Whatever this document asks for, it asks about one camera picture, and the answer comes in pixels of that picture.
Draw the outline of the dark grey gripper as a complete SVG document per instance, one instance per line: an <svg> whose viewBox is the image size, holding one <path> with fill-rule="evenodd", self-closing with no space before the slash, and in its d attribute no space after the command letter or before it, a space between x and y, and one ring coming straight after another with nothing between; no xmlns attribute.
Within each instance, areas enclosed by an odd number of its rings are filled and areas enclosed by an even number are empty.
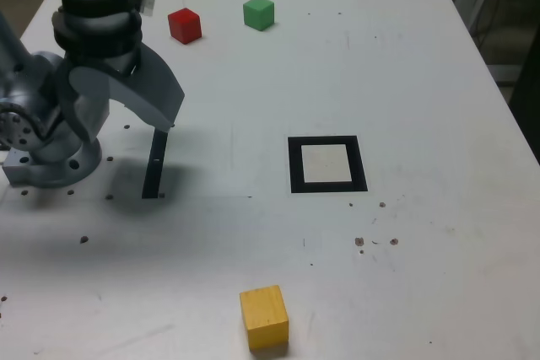
<svg viewBox="0 0 540 360"><path fill-rule="evenodd" d="M185 94L167 63L142 45L70 45L57 69L57 101L64 120L93 142L113 99L159 131L174 124Z"/></svg>

